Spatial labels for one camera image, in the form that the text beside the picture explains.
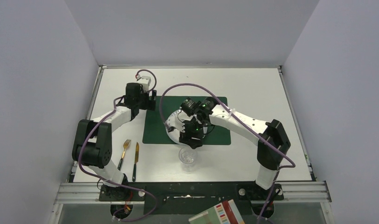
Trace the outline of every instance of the green placemat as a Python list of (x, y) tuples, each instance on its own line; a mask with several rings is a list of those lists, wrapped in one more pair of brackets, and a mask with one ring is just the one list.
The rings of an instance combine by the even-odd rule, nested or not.
[[(171, 113), (179, 109), (179, 106), (187, 98), (187, 96), (165, 96), (163, 98), (163, 115), (167, 119)], [(203, 101), (206, 97), (192, 97), (194, 101)], [(227, 105), (226, 97), (218, 97), (223, 103)], [(169, 136), (167, 136), (165, 126), (160, 120), (159, 115), (159, 101), (160, 96), (156, 97), (156, 109), (155, 111), (147, 110), (145, 116), (145, 127), (143, 135), (144, 144), (175, 144)], [(230, 145), (230, 131), (215, 126), (214, 130), (208, 134), (204, 140), (204, 145)]]

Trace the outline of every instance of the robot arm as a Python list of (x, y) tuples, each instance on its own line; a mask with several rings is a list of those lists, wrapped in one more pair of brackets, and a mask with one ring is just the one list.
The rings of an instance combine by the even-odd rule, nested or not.
[[(122, 97), (123, 103), (119, 102), (115, 113), (100, 124), (94, 132), (83, 152), (82, 161), (97, 175), (115, 183), (124, 183), (125, 174), (119, 171), (111, 161), (112, 155), (112, 133), (124, 123), (133, 120), (139, 110), (155, 110), (156, 90), (149, 91), (150, 77), (139, 77), (137, 82), (126, 85), (126, 95)], [(78, 161), (80, 149), (90, 130), (103, 119), (106, 114), (93, 120), (83, 119), (78, 123), (76, 138), (74, 141), (72, 157)], [(104, 185), (115, 188), (116, 185), (104, 182)]]
[(179, 141), (181, 143), (187, 144), (193, 149), (202, 146), (203, 127), (209, 125), (221, 126), (245, 137), (258, 146), (257, 159), (260, 163), (260, 170), (255, 182), (263, 189), (270, 188), (283, 159), (282, 156), (261, 142), (236, 119), (232, 118), (231, 114), (234, 113), (249, 128), (286, 154), (291, 143), (281, 122), (275, 119), (272, 122), (257, 120), (230, 108), (231, 112), (228, 113), (213, 97), (197, 103), (187, 98), (181, 105), (181, 109), (190, 118), (190, 120), (184, 120), (183, 127), (180, 127)]

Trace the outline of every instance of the black knife handle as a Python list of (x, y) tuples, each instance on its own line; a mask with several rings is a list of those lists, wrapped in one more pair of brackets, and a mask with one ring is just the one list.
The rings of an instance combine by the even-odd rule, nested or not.
[(123, 162), (124, 160), (121, 158), (120, 160), (119, 160), (119, 163), (118, 163), (118, 170), (121, 170), (121, 167), (122, 167), (122, 162)]
[(131, 179), (133, 182), (136, 181), (136, 164), (133, 166), (133, 178)]

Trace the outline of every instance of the book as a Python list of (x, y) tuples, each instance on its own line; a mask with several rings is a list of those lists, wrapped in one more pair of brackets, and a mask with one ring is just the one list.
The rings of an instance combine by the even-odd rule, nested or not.
[(188, 221), (190, 224), (244, 224), (233, 200), (223, 201)]

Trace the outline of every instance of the clear glass cup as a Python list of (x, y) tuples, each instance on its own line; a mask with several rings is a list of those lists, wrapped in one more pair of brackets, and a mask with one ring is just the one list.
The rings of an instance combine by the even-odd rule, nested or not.
[(196, 149), (191, 149), (189, 146), (184, 146), (180, 149), (178, 156), (181, 161), (181, 167), (184, 171), (194, 171), (196, 159), (198, 158), (198, 152)]

